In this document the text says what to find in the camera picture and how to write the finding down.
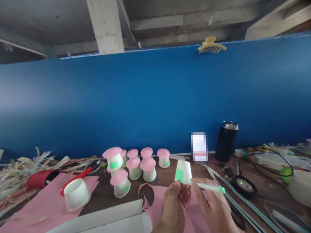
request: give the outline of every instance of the blue wall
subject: blue wall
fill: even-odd
[[[0,66],[0,148],[30,156],[88,157],[119,146],[190,152],[222,121],[235,147],[296,144],[311,136],[311,36]]]

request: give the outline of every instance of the thermos lid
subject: thermos lid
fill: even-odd
[[[234,129],[234,130],[239,129],[239,125],[233,121],[224,121],[222,127],[226,129]]]

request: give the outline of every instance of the paper sheet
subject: paper sheet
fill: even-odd
[[[26,226],[14,220],[8,221],[0,227],[0,233],[45,233],[72,218],[78,217],[81,210],[69,214],[66,209],[65,197],[60,195],[62,186],[73,177],[75,176],[67,173],[60,173],[50,184],[42,189],[27,205],[14,215],[14,217],[29,215],[45,216],[48,217],[48,219],[32,226]],[[98,178],[98,176],[84,177],[83,180],[91,192],[96,188]]]

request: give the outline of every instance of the blurred label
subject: blurred label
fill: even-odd
[[[205,132],[191,133],[191,161],[202,163],[208,161],[208,149]]]

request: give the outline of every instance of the black thermos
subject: black thermos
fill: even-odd
[[[232,121],[224,121],[220,127],[215,151],[215,158],[220,162],[229,162],[238,130],[238,124]]]

